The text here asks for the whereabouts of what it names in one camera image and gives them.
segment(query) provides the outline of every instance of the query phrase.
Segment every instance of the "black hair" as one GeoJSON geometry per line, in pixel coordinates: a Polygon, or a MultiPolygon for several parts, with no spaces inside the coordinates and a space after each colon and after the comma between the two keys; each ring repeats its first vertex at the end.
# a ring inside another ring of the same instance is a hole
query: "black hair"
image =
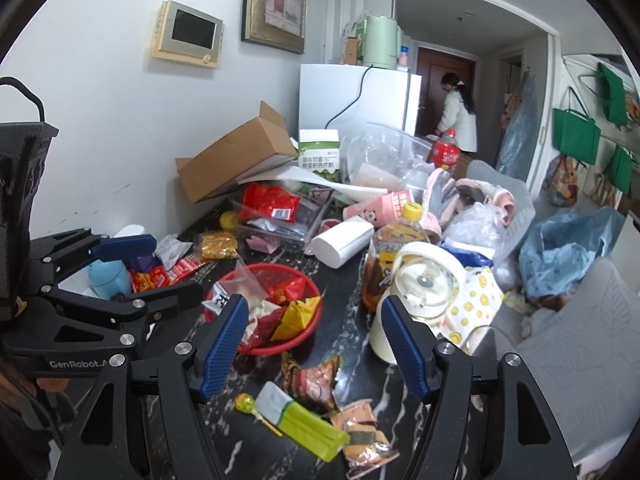
{"type": "Polygon", "coordinates": [[[466,111],[470,115],[476,114],[476,105],[474,104],[474,99],[471,97],[471,91],[462,81],[460,81],[460,78],[456,74],[453,72],[447,72],[442,76],[440,84],[453,86],[453,90],[460,93],[460,97],[462,97],[462,104],[465,105],[466,111]]]}

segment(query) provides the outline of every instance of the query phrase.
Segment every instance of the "person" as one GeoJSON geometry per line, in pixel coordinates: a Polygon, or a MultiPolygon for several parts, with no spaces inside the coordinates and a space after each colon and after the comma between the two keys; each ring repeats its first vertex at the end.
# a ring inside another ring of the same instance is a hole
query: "person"
{"type": "Polygon", "coordinates": [[[453,72],[442,76],[440,86],[447,92],[447,97],[444,99],[444,111],[436,135],[441,136],[452,128],[456,131],[456,142],[460,150],[475,153],[478,150],[476,106],[469,88],[453,72]]]}
{"type": "MultiPolygon", "coordinates": [[[[34,385],[13,366],[0,358],[2,369],[31,394],[34,385]]],[[[36,380],[46,392],[62,392],[68,383],[66,379],[36,380]]],[[[46,430],[32,430],[22,420],[20,411],[20,391],[11,381],[0,374],[0,478],[11,480],[45,480],[51,478],[49,462],[49,441],[46,430]]]]}

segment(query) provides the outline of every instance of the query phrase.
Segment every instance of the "yellow bottle cap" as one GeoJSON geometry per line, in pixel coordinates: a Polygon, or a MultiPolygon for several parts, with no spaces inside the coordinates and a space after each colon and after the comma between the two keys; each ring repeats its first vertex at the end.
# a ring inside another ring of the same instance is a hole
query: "yellow bottle cap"
{"type": "Polygon", "coordinates": [[[238,215],[235,211],[225,211],[220,215],[220,227],[225,231],[234,232],[238,227],[238,215]]]}
{"type": "Polygon", "coordinates": [[[404,204],[402,208],[402,218],[409,222],[419,222],[422,218],[423,210],[420,204],[409,202],[408,204],[404,204]]]}

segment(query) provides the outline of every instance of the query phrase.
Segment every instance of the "barcode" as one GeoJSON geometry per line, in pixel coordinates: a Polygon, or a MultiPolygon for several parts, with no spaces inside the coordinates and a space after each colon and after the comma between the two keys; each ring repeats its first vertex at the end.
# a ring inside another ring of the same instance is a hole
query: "barcode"
{"type": "Polygon", "coordinates": [[[271,217],[289,220],[289,218],[291,218],[291,209],[274,209],[271,213],[271,217]]]}

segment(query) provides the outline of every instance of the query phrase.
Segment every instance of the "black marble table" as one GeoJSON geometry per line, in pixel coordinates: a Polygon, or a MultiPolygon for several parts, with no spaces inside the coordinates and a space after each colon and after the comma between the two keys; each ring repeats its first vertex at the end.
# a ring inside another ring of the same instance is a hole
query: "black marble table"
{"type": "MultiPolygon", "coordinates": [[[[184,235],[193,239],[193,233],[215,229],[219,211],[194,226],[184,235]]],[[[338,354],[344,364],[337,375],[335,397],[340,405],[358,399],[372,399],[372,407],[378,416],[379,427],[400,457],[366,478],[380,480],[401,479],[412,453],[420,439],[428,418],[428,407],[412,397],[402,382],[397,367],[389,366],[372,352],[368,345],[368,333],[372,315],[360,305],[360,277],[364,264],[362,254],[355,256],[344,267],[333,270],[315,258],[283,251],[270,256],[249,252],[245,262],[273,262],[285,264],[310,276],[324,295],[321,322],[313,337],[296,348],[293,357],[303,366],[320,364],[338,354]]],[[[232,270],[235,262],[209,264],[194,277],[205,288],[210,288],[224,274],[232,270]]],[[[204,322],[204,316],[188,312],[178,319],[160,324],[151,338],[147,352],[160,353],[170,345],[189,338],[204,322]]],[[[227,477],[241,480],[315,480],[345,478],[347,465],[340,455],[331,463],[322,462],[312,453],[298,446],[291,439],[275,436],[252,416],[236,412],[233,399],[246,392],[254,397],[266,381],[278,382],[280,356],[251,357],[238,355],[226,378],[222,391],[209,404],[202,407],[202,415],[210,436],[226,467],[227,477]]],[[[474,399],[474,406],[481,404],[474,399]]],[[[152,397],[150,426],[154,435],[153,450],[160,466],[160,478],[173,478],[170,457],[166,448],[158,398],[152,397]]],[[[470,410],[470,417],[482,419],[481,412],[470,410]]],[[[478,446],[470,446],[469,440],[482,439],[482,421],[469,424],[465,449],[458,468],[457,478],[474,478],[469,471],[477,469],[478,446]]]]}

